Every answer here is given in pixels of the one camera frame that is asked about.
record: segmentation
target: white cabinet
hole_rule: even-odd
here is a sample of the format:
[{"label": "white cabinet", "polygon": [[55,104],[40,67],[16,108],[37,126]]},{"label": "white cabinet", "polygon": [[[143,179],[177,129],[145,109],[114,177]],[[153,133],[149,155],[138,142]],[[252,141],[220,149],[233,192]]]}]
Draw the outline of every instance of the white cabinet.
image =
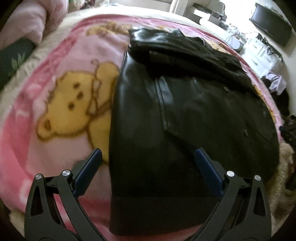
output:
[{"label": "white cabinet", "polygon": [[282,59],[277,54],[268,55],[267,46],[260,40],[249,39],[240,52],[242,58],[261,78],[269,71],[278,72]]}]

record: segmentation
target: teddy bear print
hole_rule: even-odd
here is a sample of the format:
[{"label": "teddy bear print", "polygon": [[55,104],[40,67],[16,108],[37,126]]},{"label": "teddy bear print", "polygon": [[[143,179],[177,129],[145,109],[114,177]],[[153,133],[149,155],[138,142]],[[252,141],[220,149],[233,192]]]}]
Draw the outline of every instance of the teddy bear print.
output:
[{"label": "teddy bear print", "polygon": [[209,44],[209,45],[211,45],[211,47],[213,48],[213,49],[215,49],[215,50],[218,50],[218,51],[220,51],[220,52],[224,52],[224,53],[229,53],[226,49],[225,49],[225,47],[223,46],[223,44],[216,44],[216,43],[214,43],[213,41],[210,41],[210,40],[207,40],[206,39],[206,42]]},{"label": "teddy bear print", "polygon": [[112,21],[105,24],[91,26],[86,31],[86,36],[97,35],[104,37],[106,34],[125,34],[128,35],[128,30],[131,29],[130,24],[121,25]]},{"label": "teddy bear print", "polygon": [[92,148],[102,150],[109,162],[111,107],[119,68],[111,62],[98,64],[95,74],[68,71],[56,80],[36,133],[41,141],[71,138],[87,132]]}]

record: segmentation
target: bear eye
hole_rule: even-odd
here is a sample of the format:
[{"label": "bear eye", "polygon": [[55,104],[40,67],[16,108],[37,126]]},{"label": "bear eye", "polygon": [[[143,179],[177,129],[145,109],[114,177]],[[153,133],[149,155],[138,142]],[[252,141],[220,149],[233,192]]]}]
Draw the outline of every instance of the bear eye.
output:
[{"label": "bear eye", "polygon": [[77,100],[80,100],[83,98],[83,93],[82,92],[79,92],[78,95],[76,95],[76,99]]},{"label": "bear eye", "polygon": [[69,108],[69,110],[74,110],[74,103],[73,102],[70,102],[69,104],[68,104],[68,108]]},{"label": "bear eye", "polygon": [[80,87],[80,83],[75,83],[74,85],[73,85],[73,88],[74,89],[78,89]]}]

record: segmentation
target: green fabric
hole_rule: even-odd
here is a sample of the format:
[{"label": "green fabric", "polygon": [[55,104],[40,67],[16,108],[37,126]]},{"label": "green fabric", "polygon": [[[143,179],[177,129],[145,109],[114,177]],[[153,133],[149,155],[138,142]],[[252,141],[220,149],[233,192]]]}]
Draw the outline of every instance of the green fabric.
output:
[{"label": "green fabric", "polygon": [[20,39],[0,51],[0,91],[30,56],[34,48],[35,44],[32,41]]}]

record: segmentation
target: blue gripper pad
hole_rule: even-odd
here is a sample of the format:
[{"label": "blue gripper pad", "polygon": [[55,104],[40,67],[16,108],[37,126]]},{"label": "blue gripper pad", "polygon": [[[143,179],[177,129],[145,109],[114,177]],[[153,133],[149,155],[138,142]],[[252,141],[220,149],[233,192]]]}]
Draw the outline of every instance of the blue gripper pad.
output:
[{"label": "blue gripper pad", "polygon": [[224,195],[223,180],[212,165],[211,159],[201,149],[195,151],[194,157],[195,163],[211,193],[218,198],[222,198]]},{"label": "blue gripper pad", "polygon": [[88,156],[84,165],[81,167],[80,172],[75,177],[74,181],[74,197],[78,198],[85,194],[89,184],[91,183],[94,175],[96,174],[98,168],[103,162],[102,152],[99,148],[94,149],[94,151]]}]

